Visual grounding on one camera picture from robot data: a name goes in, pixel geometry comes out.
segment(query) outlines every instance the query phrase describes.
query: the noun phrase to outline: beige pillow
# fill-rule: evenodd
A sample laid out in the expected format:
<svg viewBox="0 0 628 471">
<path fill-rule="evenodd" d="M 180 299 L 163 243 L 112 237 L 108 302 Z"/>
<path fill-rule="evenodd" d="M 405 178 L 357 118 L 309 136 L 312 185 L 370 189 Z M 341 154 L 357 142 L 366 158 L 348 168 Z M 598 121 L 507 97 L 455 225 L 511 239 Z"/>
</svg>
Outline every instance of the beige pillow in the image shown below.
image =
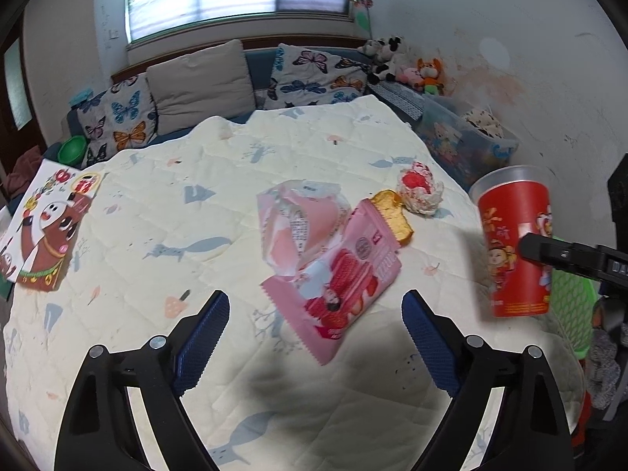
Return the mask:
<svg viewBox="0 0 628 471">
<path fill-rule="evenodd" d="M 157 105 L 157 134 L 192 127 L 219 115 L 226 119 L 255 110 L 242 43 L 230 40 L 146 70 Z"/>
</svg>

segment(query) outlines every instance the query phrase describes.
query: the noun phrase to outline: yellow wrapper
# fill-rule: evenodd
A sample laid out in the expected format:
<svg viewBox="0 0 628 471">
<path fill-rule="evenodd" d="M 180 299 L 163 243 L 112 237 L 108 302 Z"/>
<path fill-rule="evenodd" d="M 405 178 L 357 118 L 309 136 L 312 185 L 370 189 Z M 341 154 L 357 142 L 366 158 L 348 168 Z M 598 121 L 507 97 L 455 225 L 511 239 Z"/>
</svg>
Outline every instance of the yellow wrapper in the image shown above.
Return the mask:
<svg viewBox="0 0 628 471">
<path fill-rule="evenodd" d="M 407 244 L 414 230 L 403 215 L 401 196 L 393 190 L 384 190 L 373 196 L 371 202 L 390 226 L 397 242 Z"/>
</svg>

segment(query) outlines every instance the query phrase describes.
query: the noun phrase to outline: green bowl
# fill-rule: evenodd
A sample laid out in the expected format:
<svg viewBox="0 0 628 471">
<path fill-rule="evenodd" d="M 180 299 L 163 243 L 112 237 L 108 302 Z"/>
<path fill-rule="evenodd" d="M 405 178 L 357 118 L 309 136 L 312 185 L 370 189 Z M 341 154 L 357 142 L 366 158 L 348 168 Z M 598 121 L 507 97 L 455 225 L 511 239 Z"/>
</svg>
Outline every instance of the green bowl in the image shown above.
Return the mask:
<svg viewBox="0 0 628 471">
<path fill-rule="evenodd" d="M 87 140 L 84 136 L 73 136 L 59 149 L 57 159 L 65 166 L 80 166 L 87 150 Z"/>
</svg>

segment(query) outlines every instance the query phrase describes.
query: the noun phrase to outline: white bedspread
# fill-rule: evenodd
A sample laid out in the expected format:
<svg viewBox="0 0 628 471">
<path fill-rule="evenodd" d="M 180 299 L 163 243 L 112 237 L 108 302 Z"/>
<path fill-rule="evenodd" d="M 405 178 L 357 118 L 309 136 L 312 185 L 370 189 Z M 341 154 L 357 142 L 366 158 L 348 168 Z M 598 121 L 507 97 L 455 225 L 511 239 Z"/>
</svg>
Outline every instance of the white bedspread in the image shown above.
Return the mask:
<svg viewBox="0 0 628 471">
<path fill-rule="evenodd" d="M 355 206 L 394 189 L 414 159 L 445 183 L 442 207 L 430 219 L 409 215 L 415 234 L 400 250 L 400 276 L 321 367 L 259 287 L 272 270 L 261 258 L 256 194 L 287 179 L 336 182 Z M 214 289 L 228 294 L 230 320 L 183 404 L 222 470 L 409 469 L 449 401 L 401 320 L 401 298 L 413 288 L 463 334 L 509 351 L 539 345 L 575 426 L 582 371 L 553 317 L 491 316 L 475 207 L 375 97 L 257 111 L 246 125 L 212 117 L 186 138 L 125 150 L 91 170 L 107 176 L 67 277 L 47 294 L 17 285 L 4 328 L 13 429 L 42 471 L 53 468 L 65 402 L 89 348 L 136 349 L 168 334 Z M 165 469 L 139 393 L 131 397 L 150 463 Z M 465 469 L 479 464 L 498 403 L 494 394 Z"/>
</svg>

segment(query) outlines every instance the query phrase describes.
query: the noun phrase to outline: green basket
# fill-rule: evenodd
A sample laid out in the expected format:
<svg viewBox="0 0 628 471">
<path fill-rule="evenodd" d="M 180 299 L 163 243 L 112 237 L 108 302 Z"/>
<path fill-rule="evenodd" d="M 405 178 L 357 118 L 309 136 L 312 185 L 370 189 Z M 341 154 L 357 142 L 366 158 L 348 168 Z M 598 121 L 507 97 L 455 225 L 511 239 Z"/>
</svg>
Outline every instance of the green basket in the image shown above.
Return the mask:
<svg viewBox="0 0 628 471">
<path fill-rule="evenodd" d="M 549 306 L 563 326 L 578 359 L 584 359 L 591 344 L 591 316 L 598 299 L 593 282 L 554 269 L 551 277 Z"/>
</svg>

